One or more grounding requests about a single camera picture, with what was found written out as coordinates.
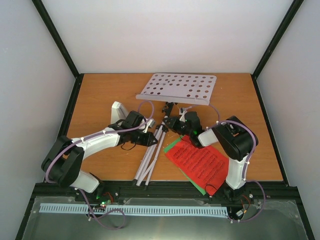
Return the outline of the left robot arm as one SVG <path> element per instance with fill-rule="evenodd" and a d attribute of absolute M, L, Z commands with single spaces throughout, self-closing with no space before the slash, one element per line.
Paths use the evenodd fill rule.
<path fill-rule="evenodd" d="M 100 151 L 127 142 L 144 147 L 156 145 L 158 140 L 148 131 L 149 124 L 154 124 L 152 118 L 146 119 L 132 110 L 125 118 L 116 120 L 96 133 L 79 138 L 58 137 L 41 164 L 46 182 L 62 188 L 80 189 L 92 201 L 101 200 L 104 195 L 103 184 L 93 174 L 81 170 L 83 161 Z"/>

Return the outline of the red sheet music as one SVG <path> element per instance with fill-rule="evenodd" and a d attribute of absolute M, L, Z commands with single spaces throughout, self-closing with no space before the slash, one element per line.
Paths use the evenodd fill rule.
<path fill-rule="evenodd" d="M 203 195 L 213 196 L 227 178 L 229 159 L 213 146 L 197 148 L 184 137 L 167 146 L 164 153 Z"/>

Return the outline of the white music stand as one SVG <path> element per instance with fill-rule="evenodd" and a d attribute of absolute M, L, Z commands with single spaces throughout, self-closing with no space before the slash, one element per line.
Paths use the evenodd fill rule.
<path fill-rule="evenodd" d="M 168 118 L 174 104 L 208 106 L 216 80 L 214 75 L 158 72 L 152 75 L 136 98 L 164 102 L 163 113 Z M 165 124 L 161 122 L 154 132 L 158 143 L 147 148 L 134 177 L 136 186 L 143 181 L 146 186 L 149 185 L 167 132 Z"/>

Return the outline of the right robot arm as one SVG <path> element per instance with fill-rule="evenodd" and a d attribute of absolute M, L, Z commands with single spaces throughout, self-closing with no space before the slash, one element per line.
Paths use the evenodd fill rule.
<path fill-rule="evenodd" d="M 190 111 L 166 118 L 164 124 L 182 137 L 165 155 L 191 181 L 210 196 L 219 188 L 231 200 L 242 194 L 259 140 L 236 116 L 204 129 L 197 113 Z"/>

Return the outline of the white metronome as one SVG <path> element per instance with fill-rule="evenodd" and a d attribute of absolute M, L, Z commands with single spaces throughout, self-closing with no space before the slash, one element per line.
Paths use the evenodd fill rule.
<path fill-rule="evenodd" d="M 115 101 L 111 106 L 110 123 L 114 124 L 118 120 L 125 120 L 128 114 L 129 112 L 125 106 L 122 103 Z"/>

